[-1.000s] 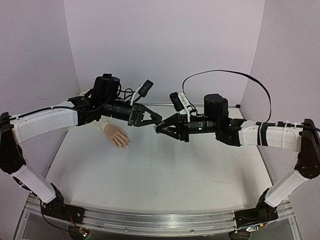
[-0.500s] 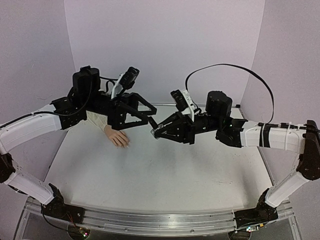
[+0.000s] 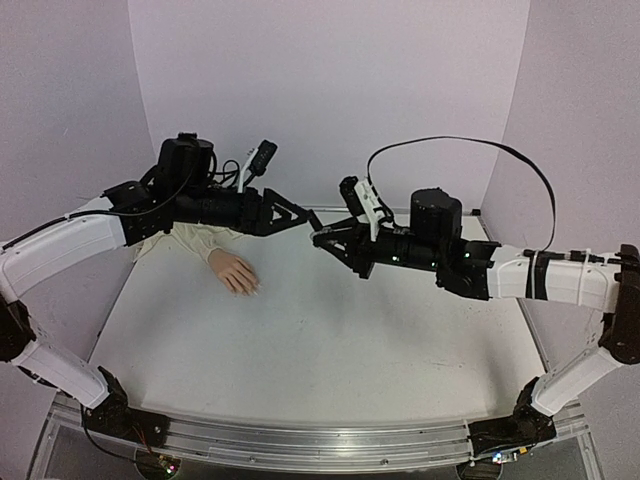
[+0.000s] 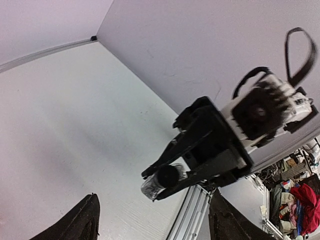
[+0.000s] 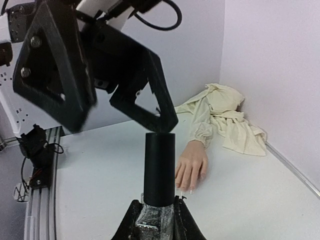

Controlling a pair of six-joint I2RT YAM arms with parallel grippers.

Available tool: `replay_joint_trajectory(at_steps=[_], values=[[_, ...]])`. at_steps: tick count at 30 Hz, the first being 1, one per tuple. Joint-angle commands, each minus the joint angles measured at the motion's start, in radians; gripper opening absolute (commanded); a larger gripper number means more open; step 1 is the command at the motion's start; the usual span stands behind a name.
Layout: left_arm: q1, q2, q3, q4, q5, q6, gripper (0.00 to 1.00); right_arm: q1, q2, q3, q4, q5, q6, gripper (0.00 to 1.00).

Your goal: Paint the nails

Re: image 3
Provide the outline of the clear nail polish bottle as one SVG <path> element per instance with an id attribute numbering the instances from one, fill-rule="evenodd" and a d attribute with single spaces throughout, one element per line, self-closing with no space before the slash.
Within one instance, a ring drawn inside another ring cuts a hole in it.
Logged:
<path id="1" fill-rule="evenodd" d="M 333 230 L 329 227 L 322 228 L 311 234 L 311 241 L 314 247 L 324 248 L 332 246 L 334 243 Z"/>

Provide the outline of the black nail polish brush cap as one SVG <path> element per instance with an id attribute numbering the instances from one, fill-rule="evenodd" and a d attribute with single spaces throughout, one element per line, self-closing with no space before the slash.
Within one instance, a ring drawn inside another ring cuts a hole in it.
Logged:
<path id="1" fill-rule="evenodd" d="M 315 232 L 322 230 L 323 224 L 317 217 L 316 213 L 311 209 L 307 210 L 306 213 L 307 213 L 308 222 L 311 225 L 312 229 Z"/>

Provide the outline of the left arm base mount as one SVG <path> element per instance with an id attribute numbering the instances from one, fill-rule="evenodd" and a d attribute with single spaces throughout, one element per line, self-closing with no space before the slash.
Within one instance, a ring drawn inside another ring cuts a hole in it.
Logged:
<path id="1" fill-rule="evenodd" d="M 95 408 L 84 411 L 83 423 L 91 432 L 159 448 L 166 443 L 170 420 L 166 415 L 131 407 L 125 394 L 110 393 Z"/>

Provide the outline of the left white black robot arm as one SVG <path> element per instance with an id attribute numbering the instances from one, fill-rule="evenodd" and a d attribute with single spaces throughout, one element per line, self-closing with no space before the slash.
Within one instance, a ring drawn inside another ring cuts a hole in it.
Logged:
<path id="1" fill-rule="evenodd" d="M 308 213 L 271 189 L 250 181 L 265 173 L 277 147 L 263 141 L 240 169 L 237 181 L 214 180 L 214 146 L 194 133 L 165 140 L 159 159 L 139 181 L 105 190 L 81 208 L 1 247 L 1 359 L 82 406 L 116 437 L 135 426 L 126 393 L 102 367 L 92 367 L 55 345 L 31 320 L 21 297 L 41 282 L 104 252 L 134 246 L 175 223 L 228 228 L 267 237 L 304 224 Z"/>

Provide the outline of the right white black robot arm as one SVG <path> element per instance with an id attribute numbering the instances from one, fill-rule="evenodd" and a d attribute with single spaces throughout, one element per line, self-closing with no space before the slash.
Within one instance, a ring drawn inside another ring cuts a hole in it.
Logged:
<path id="1" fill-rule="evenodd" d="M 390 227 L 391 215 L 366 181 L 343 196 L 350 217 L 324 225 L 312 215 L 312 243 L 370 276 L 376 264 L 429 271 L 436 284 L 462 298 L 529 299 L 586 307 L 603 314 L 603 331 L 572 360 L 533 381 L 516 418 L 535 411 L 552 417 L 608 373 L 639 362 L 639 251 L 552 252 L 462 238 L 462 205 L 439 188 L 415 191 L 409 224 Z"/>

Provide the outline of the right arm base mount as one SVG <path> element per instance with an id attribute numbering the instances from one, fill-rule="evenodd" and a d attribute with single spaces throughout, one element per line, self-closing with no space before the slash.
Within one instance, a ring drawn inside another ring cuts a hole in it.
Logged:
<path id="1" fill-rule="evenodd" d="M 518 401 L 510 415 L 474 421 L 468 428 L 473 459 L 533 447 L 557 434 L 553 418 L 540 413 L 529 400 Z"/>

